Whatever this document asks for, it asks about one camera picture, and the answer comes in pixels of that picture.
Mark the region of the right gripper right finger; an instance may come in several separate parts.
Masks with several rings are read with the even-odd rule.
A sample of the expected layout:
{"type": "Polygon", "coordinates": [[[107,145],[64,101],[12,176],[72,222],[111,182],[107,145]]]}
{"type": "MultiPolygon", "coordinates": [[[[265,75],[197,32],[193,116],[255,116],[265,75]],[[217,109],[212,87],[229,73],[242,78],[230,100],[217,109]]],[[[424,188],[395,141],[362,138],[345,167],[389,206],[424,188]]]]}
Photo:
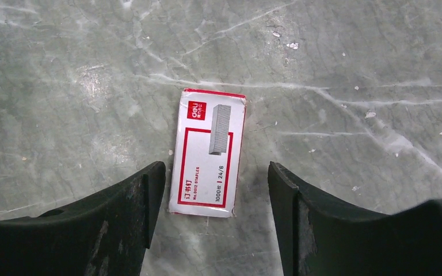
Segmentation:
{"type": "Polygon", "coordinates": [[[442,275],[442,199],[378,213],[276,162],[268,186],[284,275],[442,275]]]}

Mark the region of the red white staple box sleeve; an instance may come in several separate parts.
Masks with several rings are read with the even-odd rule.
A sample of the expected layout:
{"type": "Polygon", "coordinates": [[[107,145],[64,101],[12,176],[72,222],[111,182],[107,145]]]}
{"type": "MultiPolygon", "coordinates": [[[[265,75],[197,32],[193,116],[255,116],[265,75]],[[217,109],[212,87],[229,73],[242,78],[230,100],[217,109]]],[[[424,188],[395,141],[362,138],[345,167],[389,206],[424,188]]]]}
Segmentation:
{"type": "Polygon", "coordinates": [[[192,88],[182,92],[169,212],[234,215],[246,105],[242,94],[192,88]]]}

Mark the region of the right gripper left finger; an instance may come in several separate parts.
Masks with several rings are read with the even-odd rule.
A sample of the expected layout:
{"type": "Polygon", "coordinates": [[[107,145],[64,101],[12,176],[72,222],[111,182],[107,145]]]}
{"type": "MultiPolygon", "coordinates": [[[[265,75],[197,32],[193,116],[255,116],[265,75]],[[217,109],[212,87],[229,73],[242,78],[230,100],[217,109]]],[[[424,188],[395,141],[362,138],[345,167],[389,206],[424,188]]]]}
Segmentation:
{"type": "Polygon", "coordinates": [[[166,182],[157,161],[38,217],[0,221],[0,275],[139,275],[166,182]]]}

